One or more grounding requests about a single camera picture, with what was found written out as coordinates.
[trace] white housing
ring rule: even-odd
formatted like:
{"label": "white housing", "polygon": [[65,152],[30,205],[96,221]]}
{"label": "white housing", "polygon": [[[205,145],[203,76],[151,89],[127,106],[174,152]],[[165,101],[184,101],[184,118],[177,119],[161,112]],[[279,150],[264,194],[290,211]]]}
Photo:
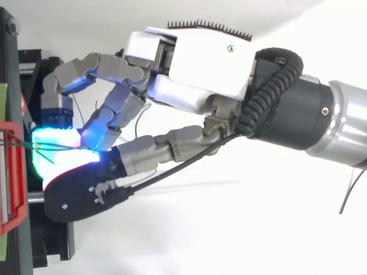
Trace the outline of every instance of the white housing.
{"label": "white housing", "polygon": [[245,96],[255,51],[241,38],[210,29],[134,32],[124,55],[154,60],[159,41],[175,45],[169,76],[157,75],[149,96],[177,109],[202,114],[212,94]]}

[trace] gray cable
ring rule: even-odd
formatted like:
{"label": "gray cable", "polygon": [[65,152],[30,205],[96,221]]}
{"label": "gray cable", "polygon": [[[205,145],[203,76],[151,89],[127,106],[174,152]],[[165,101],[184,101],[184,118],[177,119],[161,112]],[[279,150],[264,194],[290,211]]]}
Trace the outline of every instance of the gray cable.
{"label": "gray cable", "polygon": [[78,102],[76,101],[74,94],[72,93],[71,95],[72,95],[72,97],[73,97],[73,99],[75,101],[76,108],[78,108],[78,111],[79,111],[79,114],[80,114],[80,117],[81,117],[81,121],[83,122],[83,126],[85,126],[83,115],[81,114],[81,110],[79,108]]}

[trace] black bristles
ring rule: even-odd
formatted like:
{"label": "black bristles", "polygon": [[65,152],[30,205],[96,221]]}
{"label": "black bristles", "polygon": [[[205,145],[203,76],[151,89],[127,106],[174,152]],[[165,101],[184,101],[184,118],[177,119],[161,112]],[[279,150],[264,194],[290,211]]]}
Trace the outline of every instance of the black bristles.
{"label": "black bristles", "polygon": [[224,25],[210,22],[210,21],[204,21],[204,20],[196,20],[196,21],[176,21],[176,22],[168,22],[167,24],[168,29],[194,29],[194,28],[204,28],[204,29],[210,29],[210,30],[217,30],[226,34],[229,34],[230,36],[235,36],[241,39],[244,39],[248,42],[251,42],[252,35],[240,32],[238,30],[232,30],[232,29],[224,29]]}

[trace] silver cylinder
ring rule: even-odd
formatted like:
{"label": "silver cylinder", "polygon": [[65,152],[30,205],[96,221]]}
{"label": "silver cylinder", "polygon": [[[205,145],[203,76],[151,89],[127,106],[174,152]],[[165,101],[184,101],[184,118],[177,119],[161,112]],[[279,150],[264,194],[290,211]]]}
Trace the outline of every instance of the silver cylinder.
{"label": "silver cylinder", "polygon": [[328,114],[331,122],[306,153],[363,168],[367,166],[367,91],[339,81],[329,84],[334,96],[334,108]]}
{"label": "silver cylinder", "polygon": [[45,201],[43,192],[29,192],[28,203],[43,203]]}

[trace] green tape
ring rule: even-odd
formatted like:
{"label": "green tape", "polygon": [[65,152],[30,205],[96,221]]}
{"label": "green tape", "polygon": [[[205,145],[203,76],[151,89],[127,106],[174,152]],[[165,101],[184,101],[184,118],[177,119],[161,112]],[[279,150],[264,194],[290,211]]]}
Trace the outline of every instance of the green tape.
{"label": "green tape", "polygon": [[[7,84],[0,84],[0,121],[5,121]],[[7,234],[0,236],[0,261],[6,259]]]}
{"label": "green tape", "polygon": [[0,236],[0,261],[6,259],[7,233]]}
{"label": "green tape", "polygon": [[0,84],[0,121],[5,121],[7,84]]}

